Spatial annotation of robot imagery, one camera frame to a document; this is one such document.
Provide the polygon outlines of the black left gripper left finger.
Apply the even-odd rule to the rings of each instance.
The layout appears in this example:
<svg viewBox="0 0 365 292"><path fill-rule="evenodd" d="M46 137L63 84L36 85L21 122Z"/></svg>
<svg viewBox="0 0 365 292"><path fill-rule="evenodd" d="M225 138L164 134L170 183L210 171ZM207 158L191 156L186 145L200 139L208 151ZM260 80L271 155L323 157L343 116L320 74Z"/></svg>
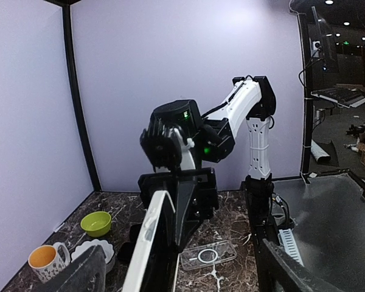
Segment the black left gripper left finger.
<svg viewBox="0 0 365 292"><path fill-rule="evenodd" d="M105 253L95 245L48 281L47 291L105 291L105 278Z"/></svg>

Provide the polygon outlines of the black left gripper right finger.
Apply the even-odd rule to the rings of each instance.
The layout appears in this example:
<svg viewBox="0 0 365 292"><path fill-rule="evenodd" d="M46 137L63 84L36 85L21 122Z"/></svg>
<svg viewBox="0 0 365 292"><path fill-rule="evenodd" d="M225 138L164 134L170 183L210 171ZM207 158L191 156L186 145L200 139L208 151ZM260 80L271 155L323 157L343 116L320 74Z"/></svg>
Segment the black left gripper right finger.
<svg viewBox="0 0 365 292"><path fill-rule="evenodd" d="M284 291L341 291L309 272L273 242L263 239L261 249L263 269Z"/></svg>

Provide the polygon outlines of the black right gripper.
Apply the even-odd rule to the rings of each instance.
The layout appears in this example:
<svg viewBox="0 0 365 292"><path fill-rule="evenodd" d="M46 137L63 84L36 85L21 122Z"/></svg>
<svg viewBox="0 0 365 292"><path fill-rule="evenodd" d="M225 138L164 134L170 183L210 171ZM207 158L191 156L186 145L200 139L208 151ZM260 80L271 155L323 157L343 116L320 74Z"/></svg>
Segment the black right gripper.
<svg viewBox="0 0 365 292"><path fill-rule="evenodd" d="M219 209L217 180L211 167L144 174L139 177L138 185L144 207L150 205L156 191L169 193L167 201L173 206L167 207L162 217L167 243L176 252L182 252L203 221L211 219L214 210Z"/></svg>

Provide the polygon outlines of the black phone case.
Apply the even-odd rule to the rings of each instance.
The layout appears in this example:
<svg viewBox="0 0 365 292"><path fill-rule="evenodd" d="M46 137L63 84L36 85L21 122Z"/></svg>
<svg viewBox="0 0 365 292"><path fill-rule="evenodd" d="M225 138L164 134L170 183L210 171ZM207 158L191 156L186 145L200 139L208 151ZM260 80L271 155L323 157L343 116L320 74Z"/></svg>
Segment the black phone case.
<svg viewBox="0 0 365 292"><path fill-rule="evenodd" d="M129 239L131 243L136 243L139 233L141 231L141 224L134 224L130 227L130 231L129 231Z"/></svg>
<svg viewBox="0 0 365 292"><path fill-rule="evenodd" d="M120 249L116 255L117 259L120 262L128 265L131 262L134 248L135 248L135 244L132 242L123 243L123 245L120 247Z"/></svg>

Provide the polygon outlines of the white silicone phone case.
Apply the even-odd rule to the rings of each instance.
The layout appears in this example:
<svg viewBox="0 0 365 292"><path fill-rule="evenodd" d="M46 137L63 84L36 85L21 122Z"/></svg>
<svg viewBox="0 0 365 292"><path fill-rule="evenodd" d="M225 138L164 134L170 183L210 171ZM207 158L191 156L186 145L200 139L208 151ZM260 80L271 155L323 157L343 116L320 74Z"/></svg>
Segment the white silicone phone case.
<svg viewBox="0 0 365 292"><path fill-rule="evenodd" d="M142 222L122 292L138 292L141 290L165 198L170 203L172 212L175 213L175 207L169 192L167 190L155 191Z"/></svg>

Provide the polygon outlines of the clear magsafe phone case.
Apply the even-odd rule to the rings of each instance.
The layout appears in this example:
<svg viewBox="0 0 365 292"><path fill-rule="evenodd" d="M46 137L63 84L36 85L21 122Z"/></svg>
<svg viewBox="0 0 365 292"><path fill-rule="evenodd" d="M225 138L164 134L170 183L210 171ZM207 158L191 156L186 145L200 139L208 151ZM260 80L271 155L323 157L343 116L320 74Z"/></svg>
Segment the clear magsafe phone case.
<svg viewBox="0 0 365 292"><path fill-rule="evenodd" d="M234 260L237 252L229 240L207 245L186 248L180 254L180 263L184 271L205 268Z"/></svg>

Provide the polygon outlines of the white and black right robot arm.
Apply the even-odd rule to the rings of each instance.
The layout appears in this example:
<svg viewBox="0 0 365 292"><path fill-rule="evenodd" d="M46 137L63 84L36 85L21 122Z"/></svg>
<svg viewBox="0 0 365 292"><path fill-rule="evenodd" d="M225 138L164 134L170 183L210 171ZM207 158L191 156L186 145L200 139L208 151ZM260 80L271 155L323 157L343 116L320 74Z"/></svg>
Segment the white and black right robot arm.
<svg viewBox="0 0 365 292"><path fill-rule="evenodd" d="M204 220L218 209L213 167L225 160L243 136L249 144L245 188L252 217L269 214L273 194L269 166L269 131L276 97L265 76L236 77L232 90L215 108L201 113L193 99L180 99L155 108L140 145L153 172L139 178L146 206L158 190L169 196L163 213L166 242L181 252Z"/></svg>

